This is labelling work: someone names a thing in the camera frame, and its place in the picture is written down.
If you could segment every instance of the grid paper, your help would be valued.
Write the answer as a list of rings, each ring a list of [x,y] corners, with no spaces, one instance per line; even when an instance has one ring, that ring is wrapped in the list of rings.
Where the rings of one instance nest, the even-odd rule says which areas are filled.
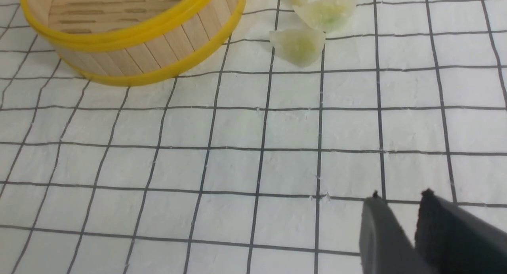
[[[299,69],[248,0],[163,83],[77,77],[0,0],[0,274],[361,273],[362,200],[420,192],[507,230],[507,0],[360,0]]]

